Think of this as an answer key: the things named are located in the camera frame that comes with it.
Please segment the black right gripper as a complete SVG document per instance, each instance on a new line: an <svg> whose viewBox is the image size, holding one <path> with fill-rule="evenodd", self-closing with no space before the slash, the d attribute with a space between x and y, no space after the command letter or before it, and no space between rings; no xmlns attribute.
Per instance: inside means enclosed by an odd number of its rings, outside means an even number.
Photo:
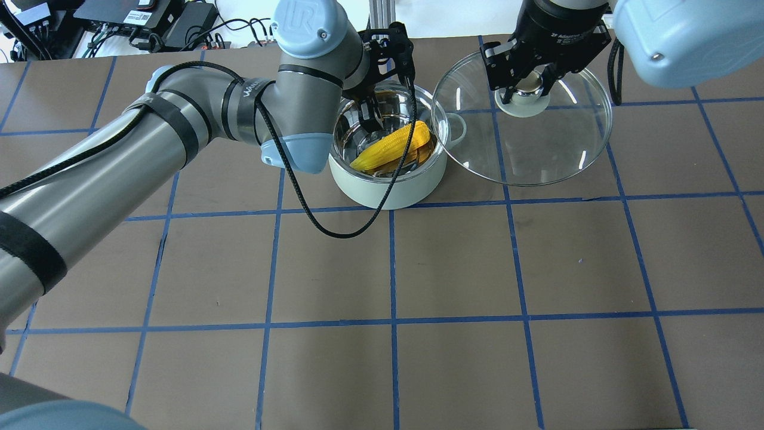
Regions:
<svg viewBox="0 0 764 430"><path fill-rule="evenodd" d="M519 82L543 66L542 96L567 73L584 70L611 43L603 22L608 1L524 1L505 43L480 47L489 89L513 105Z"/></svg>

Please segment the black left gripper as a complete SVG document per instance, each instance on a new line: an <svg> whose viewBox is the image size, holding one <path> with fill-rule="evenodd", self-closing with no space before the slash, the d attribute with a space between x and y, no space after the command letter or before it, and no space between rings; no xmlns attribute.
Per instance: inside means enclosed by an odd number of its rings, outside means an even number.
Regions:
<svg viewBox="0 0 764 430"><path fill-rule="evenodd" d="M375 85L396 75L400 84L409 89L415 81L413 43L406 25L394 21L388 28L371 28L358 32L362 54L359 65L349 75L343 87L348 100L365 101L365 131L376 133L383 128L382 115Z"/></svg>

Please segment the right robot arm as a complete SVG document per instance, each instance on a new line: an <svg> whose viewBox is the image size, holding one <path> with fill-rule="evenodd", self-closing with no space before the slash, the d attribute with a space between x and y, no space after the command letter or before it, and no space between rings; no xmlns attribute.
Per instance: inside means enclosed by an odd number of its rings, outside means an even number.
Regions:
<svg viewBox="0 0 764 430"><path fill-rule="evenodd" d="M479 56L500 108L527 118L609 44L647 84L692 87L761 58L762 22L761 1L524 1L510 39Z"/></svg>

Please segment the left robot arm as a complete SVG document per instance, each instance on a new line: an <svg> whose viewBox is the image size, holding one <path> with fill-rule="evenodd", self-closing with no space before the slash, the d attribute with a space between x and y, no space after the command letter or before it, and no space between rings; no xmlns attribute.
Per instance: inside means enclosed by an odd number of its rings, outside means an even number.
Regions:
<svg viewBox="0 0 764 430"><path fill-rule="evenodd" d="M414 93L413 43L404 23L355 30L336 1L281 1L271 19L281 62L275 79L188 61L157 70L117 119L46 166L2 188L2 331L50 292L104 237L217 138L256 145L283 168L304 213L296 171L318 174L334 144L341 99L379 130L379 82L396 75Z"/></svg>

